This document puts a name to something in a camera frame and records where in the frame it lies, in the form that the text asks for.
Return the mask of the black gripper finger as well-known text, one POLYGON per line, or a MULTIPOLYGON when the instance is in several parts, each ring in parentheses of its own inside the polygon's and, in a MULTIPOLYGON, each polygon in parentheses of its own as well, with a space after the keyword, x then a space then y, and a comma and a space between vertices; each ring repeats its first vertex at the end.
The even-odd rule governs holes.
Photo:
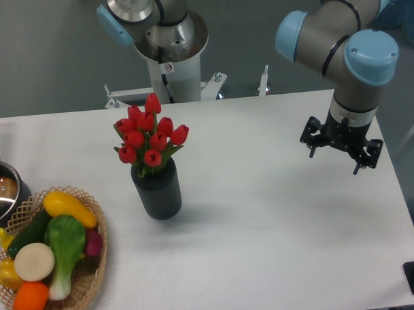
POLYGON ((349 149, 352 159, 355 160, 356 166, 353 174, 357 175, 360 169, 375 169, 383 148, 383 140, 371 139, 366 140, 363 145, 353 145, 349 149))
POLYGON ((331 138, 327 133, 327 122, 322 124, 316 117, 309 117, 300 136, 300 142, 309 149, 309 157, 313 158, 317 148, 331 145, 331 138))

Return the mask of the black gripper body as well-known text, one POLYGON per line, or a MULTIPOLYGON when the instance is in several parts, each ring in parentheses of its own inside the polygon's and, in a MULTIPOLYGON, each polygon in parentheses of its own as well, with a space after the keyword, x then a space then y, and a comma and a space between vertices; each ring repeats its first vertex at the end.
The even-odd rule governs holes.
POLYGON ((364 126, 350 126, 350 123, 348 118, 345 121, 335 120, 328 112, 326 122, 320 131, 321 146, 330 146, 351 154, 367 153, 366 134, 371 123, 364 126))

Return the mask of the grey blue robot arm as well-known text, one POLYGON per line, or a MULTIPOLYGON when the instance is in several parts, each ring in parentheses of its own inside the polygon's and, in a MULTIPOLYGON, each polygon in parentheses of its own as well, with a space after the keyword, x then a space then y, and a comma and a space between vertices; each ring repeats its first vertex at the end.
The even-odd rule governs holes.
POLYGON ((310 117, 300 142, 349 154, 355 170, 375 168, 383 140, 366 134, 394 76, 399 49, 387 33, 368 29, 390 0, 320 0, 312 14, 295 10, 279 25, 275 49, 334 83, 325 122, 310 117))

